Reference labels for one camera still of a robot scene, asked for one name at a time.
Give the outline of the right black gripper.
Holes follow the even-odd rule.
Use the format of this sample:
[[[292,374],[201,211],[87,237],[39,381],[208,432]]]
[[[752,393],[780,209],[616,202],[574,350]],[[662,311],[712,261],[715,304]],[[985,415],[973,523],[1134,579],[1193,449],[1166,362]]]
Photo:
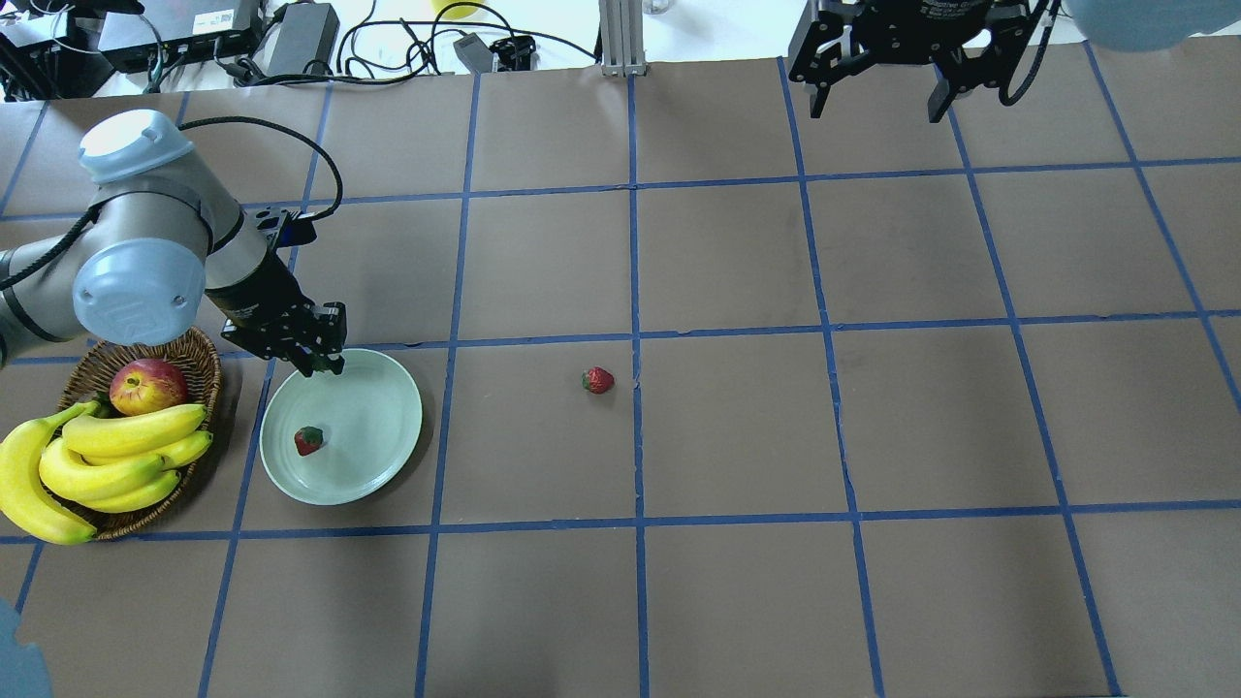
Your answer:
[[[939,123],[956,91],[1011,82],[1037,22],[1028,1],[808,1],[791,39],[787,76],[810,86],[810,117],[831,84],[881,65],[934,65],[944,79],[927,101]]]

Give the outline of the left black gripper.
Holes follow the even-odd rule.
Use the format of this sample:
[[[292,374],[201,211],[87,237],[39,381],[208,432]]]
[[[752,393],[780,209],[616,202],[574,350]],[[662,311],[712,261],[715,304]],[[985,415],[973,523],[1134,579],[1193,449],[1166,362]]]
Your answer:
[[[297,303],[266,320],[230,319],[221,330],[222,339],[240,349],[267,361],[305,369],[307,378],[344,371],[346,335],[346,306],[338,301],[321,306],[311,301]]]

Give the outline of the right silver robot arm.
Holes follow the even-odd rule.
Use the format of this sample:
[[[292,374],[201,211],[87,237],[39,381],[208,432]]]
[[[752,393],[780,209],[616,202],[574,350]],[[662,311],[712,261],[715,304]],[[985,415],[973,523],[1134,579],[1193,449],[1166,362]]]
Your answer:
[[[1062,12],[1090,43],[1119,52],[1173,48],[1239,22],[1237,1],[808,1],[786,79],[824,114],[834,84],[874,66],[934,66],[927,119],[975,88],[1011,107],[1037,79]]]

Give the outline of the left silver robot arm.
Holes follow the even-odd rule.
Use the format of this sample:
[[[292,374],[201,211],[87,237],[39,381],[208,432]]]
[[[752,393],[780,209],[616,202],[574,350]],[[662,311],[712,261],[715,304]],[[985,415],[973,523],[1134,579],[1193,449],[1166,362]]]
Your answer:
[[[2,361],[92,334],[123,347],[177,340],[204,301],[222,337],[304,376],[341,373],[343,303],[315,303],[280,251],[335,212],[247,211],[160,111],[125,111],[81,137],[96,194],[60,238],[2,252]]]

